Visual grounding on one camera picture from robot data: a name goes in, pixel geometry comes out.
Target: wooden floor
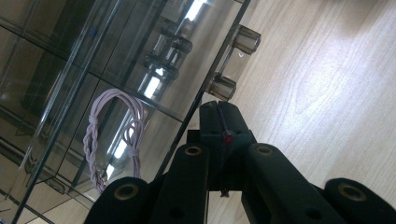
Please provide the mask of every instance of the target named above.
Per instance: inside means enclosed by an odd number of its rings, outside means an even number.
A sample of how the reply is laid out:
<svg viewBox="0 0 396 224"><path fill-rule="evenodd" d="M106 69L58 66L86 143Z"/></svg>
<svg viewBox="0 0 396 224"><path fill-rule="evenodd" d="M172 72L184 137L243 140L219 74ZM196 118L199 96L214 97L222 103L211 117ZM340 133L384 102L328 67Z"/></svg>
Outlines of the wooden floor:
<svg viewBox="0 0 396 224"><path fill-rule="evenodd" d="M248 27L262 43L232 103L257 140L396 207L396 1L262 0ZM209 223L248 222L240 195L211 199Z"/></svg>

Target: cable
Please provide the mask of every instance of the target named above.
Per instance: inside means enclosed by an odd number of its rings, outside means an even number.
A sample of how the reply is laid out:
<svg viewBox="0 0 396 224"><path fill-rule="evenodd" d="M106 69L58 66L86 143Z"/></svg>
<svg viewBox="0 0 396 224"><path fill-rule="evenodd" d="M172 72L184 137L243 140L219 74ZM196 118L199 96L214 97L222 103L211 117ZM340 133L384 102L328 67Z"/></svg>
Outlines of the cable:
<svg viewBox="0 0 396 224"><path fill-rule="evenodd" d="M110 89L104 91L93 102L91 114L89 116L90 125L87 127L87 132L84 136L84 152L85 158L89 164L91 171L91 181L93 186L102 193L105 190L105 180L100 176L95 167L95 154L98 147L98 119L97 116L102 110L103 106L113 99L114 97L120 98L125 104L128 105L130 113L132 114L132 121L122 128L122 140L127 145L128 155L133 162L132 176L140 178L140 159L139 159L139 146L142 141L144 127L144 111L143 105L136 98L128 95L127 93L118 89Z"/></svg>

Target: round hole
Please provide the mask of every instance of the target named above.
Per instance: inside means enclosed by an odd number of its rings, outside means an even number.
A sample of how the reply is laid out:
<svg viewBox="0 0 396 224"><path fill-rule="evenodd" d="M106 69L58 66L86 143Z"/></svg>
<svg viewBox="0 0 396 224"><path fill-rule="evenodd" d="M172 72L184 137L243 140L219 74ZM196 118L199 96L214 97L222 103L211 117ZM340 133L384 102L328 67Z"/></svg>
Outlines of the round hole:
<svg viewBox="0 0 396 224"><path fill-rule="evenodd" d="M172 209L169 211L169 215L170 215L172 218L179 219L179 218L184 217L184 212L183 212L183 210L181 210L180 208L174 207L174 208L172 208Z"/></svg>
<svg viewBox="0 0 396 224"><path fill-rule="evenodd" d="M342 183L338 186L338 191L344 197L355 202L363 202L366 200L366 195L364 192L352 185Z"/></svg>
<svg viewBox="0 0 396 224"><path fill-rule="evenodd" d="M256 150L263 156L271 156L274 153L274 151L269 147L259 146L256 148Z"/></svg>
<svg viewBox="0 0 396 224"><path fill-rule="evenodd" d="M314 207L305 208L305 214L314 220L321 219L321 213L319 212L319 210L317 208L314 208Z"/></svg>
<svg viewBox="0 0 396 224"><path fill-rule="evenodd" d="M184 152L189 156L197 156L202 153L202 150L198 147L188 147Z"/></svg>
<svg viewBox="0 0 396 224"><path fill-rule="evenodd" d="M125 201L132 199L138 191L139 187L135 184L123 184L116 189L114 196L118 200Z"/></svg>

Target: white cable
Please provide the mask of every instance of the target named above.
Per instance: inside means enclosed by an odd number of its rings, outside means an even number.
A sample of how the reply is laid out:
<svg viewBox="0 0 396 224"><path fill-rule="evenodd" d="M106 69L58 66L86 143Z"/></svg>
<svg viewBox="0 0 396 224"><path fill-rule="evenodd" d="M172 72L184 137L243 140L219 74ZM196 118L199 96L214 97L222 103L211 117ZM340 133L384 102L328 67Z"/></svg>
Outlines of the white cable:
<svg viewBox="0 0 396 224"><path fill-rule="evenodd" d="M87 127L87 132L83 140L85 158L90 166L91 171L91 181L94 187L98 189L100 193L105 190L105 180L100 176L95 167L95 153L98 147L97 116L99 115L99 112L102 110L103 106L114 97L120 98L125 104L128 105L130 113L133 117L132 121L122 129L122 140L127 145L128 154L131 157L133 163L132 176L140 178L139 146L142 141L143 131L145 129L143 123L143 105L140 103L140 101L123 91L118 89L107 90L93 102L91 114L89 116L90 125Z"/></svg>

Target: wood grain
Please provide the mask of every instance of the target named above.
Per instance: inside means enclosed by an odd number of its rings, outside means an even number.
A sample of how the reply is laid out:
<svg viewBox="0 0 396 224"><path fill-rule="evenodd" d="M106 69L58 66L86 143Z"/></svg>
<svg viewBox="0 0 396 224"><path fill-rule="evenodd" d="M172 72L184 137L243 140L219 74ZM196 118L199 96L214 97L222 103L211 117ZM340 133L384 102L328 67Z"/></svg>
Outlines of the wood grain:
<svg viewBox="0 0 396 224"><path fill-rule="evenodd" d="M258 2L247 26L262 43L232 100L257 140L281 149L310 182L351 178L393 207L395 12L390 0ZM248 222L235 217L240 197L212 203L210 223Z"/></svg>

